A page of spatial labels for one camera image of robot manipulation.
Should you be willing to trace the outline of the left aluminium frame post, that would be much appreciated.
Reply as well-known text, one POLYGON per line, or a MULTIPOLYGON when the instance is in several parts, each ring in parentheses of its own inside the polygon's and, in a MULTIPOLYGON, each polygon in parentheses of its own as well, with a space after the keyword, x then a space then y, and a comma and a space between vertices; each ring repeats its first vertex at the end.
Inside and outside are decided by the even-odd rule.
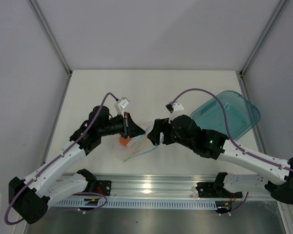
POLYGON ((49 41, 49 44, 51 45, 55 55, 57 56, 57 58, 59 59, 63 69, 65 70, 65 73, 71 77, 72 75, 72 70, 62 52, 62 49, 60 48, 60 45, 58 44, 51 27, 49 26, 49 23, 38 3, 37 0, 28 0, 27 1, 34 13, 34 15, 36 16, 47 40, 49 41))

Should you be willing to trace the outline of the teal plastic tray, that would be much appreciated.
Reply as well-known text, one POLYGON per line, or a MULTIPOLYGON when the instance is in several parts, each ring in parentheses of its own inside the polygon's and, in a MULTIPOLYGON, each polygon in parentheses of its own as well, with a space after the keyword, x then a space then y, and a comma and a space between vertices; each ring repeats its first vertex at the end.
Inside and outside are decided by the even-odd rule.
MULTIPOLYGON (((222 102, 229 125, 229 131, 234 140, 238 140, 261 118, 258 108, 246 100, 241 94, 227 90, 217 95, 222 102)), ((227 134, 223 111, 214 98, 197 108, 190 115, 197 126, 227 134)))

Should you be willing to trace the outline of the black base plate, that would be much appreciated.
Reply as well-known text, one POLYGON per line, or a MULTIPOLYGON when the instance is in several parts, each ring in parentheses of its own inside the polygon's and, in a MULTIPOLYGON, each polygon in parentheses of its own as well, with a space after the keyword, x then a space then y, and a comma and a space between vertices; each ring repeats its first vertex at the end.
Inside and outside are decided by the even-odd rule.
POLYGON ((97 180, 95 185, 95 192, 110 196, 112 181, 110 180, 97 180))
POLYGON ((215 182, 198 182, 195 189, 200 198, 242 198, 242 192, 231 193, 223 184, 215 182))

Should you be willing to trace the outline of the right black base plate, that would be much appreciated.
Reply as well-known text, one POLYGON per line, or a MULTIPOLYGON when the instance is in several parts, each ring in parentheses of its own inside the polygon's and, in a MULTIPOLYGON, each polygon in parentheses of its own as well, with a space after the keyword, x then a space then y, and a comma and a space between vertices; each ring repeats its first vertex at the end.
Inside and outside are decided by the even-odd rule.
POLYGON ((215 182, 198 182, 195 189, 200 198, 242 198, 242 192, 231 193, 223 184, 215 182))

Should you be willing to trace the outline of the orange toy pumpkin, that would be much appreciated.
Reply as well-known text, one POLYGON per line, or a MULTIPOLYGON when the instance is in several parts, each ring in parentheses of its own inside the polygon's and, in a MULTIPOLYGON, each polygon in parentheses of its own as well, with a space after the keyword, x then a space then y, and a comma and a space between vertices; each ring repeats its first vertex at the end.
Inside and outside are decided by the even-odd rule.
POLYGON ((131 141, 131 138, 124 138, 122 136, 119 137, 119 143, 122 145, 122 146, 127 146, 129 144, 129 142, 131 141))

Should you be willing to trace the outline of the aluminium frame post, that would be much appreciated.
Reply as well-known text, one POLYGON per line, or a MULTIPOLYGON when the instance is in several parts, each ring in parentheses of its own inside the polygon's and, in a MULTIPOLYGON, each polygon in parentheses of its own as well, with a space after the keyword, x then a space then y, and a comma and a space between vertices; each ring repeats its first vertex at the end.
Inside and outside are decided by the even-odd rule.
POLYGON ((59 59, 63 69, 65 70, 65 73, 71 77, 72 75, 72 70, 62 52, 62 49, 60 48, 60 45, 58 44, 51 27, 49 26, 49 23, 38 3, 37 0, 28 0, 27 1, 34 13, 34 15, 36 16, 47 40, 49 41, 49 44, 51 45, 55 55, 57 56, 57 58, 59 59))
POLYGON ((244 78, 247 71, 249 70, 250 66, 253 64, 254 60, 256 59, 257 55, 261 51, 264 43, 268 39, 270 33, 272 32, 274 26, 277 24, 279 18, 281 17, 283 11, 285 10, 286 6, 290 0, 279 0, 277 6, 274 8, 269 20, 265 24, 263 31, 261 32, 258 40, 255 43, 250 55, 248 56, 246 62, 244 63, 239 75, 241 78, 244 78))

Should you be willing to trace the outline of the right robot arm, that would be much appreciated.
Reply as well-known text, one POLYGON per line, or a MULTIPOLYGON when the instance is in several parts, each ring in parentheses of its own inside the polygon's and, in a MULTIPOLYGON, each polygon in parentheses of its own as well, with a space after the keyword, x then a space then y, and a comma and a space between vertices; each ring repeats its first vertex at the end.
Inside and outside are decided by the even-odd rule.
POLYGON ((263 193, 273 199, 293 205, 293 157, 278 159, 243 148, 225 134, 215 130, 201 129, 188 116, 174 120, 156 119, 147 135, 153 145, 178 143, 203 158, 229 162, 253 172, 252 175, 234 175, 220 172, 210 184, 199 183, 197 190, 202 197, 225 198, 238 193, 263 193))

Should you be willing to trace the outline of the clear zip top bag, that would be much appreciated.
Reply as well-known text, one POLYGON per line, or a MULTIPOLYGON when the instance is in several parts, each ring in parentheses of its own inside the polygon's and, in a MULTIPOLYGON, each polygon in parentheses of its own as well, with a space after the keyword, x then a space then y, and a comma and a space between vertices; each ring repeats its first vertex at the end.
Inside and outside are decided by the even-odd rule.
POLYGON ((154 146, 147 138, 147 135, 153 128, 152 122, 140 122, 138 125, 145 130, 145 134, 131 138, 129 144, 125 147, 119 143, 120 135, 114 136, 109 142, 108 146, 112 155, 122 162, 128 162, 129 160, 149 154, 156 150, 159 146, 154 146))

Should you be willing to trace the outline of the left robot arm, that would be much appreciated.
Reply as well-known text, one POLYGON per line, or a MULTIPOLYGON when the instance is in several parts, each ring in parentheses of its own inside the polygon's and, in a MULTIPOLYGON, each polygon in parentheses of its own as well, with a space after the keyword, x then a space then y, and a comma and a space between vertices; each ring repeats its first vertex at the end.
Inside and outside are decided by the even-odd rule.
POLYGON ((96 190, 96 177, 86 169, 77 171, 72 179, 57 179, 72 165, 84 159, 101 144, 102 137, 119 134, 134 138, 145 134, 130 113, 110 118, 106 106, 96 106, 80 128, 70 136, 59 154, 23 179, 14 177, 8 184, 7 211, 14 209, 28 224, 40 220, 56 202, 71 195, 91 195, 96 190))

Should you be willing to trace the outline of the right aluminium frame post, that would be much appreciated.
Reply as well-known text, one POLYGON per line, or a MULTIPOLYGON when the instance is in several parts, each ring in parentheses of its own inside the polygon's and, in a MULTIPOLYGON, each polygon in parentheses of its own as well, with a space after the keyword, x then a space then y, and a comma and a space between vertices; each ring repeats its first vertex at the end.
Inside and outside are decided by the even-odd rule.
POLYGON ((277 6, 274 8, 269 20, 265 24, 263 31, 261 32, 258 40, 255 43, 250 55, 248 56, 246 62, 244 63, 239 75, 241 78, 244 78, 247 71, 249 70, 250 66, 253 64, 254 60, 256 59, 257 55, 261 51, 264 43, 268 39, 270 33, 272 32, 274 26, 277 24, 279 18, 281 17, 283 11, 285 10, 286 6, 290 0, 279 0, 277 6))

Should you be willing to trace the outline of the aluminium mounting rail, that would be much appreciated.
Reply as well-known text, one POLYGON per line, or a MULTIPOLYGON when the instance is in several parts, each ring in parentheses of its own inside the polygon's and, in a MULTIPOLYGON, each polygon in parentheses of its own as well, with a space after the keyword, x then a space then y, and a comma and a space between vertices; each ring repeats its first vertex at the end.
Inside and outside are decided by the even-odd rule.
POLYGON ((213 182, 215 175, 122 175, 95 174, 111 181, 109 198, 198 200, 198 182, 213 182))

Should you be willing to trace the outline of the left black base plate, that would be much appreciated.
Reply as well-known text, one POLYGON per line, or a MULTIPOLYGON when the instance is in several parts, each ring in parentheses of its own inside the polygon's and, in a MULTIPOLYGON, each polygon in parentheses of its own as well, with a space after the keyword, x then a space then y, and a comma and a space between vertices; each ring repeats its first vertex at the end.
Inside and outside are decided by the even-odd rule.
POLYGON ((95 192, 110 196, 112 181, 110 180, 97 180, 95 185, 95 192))

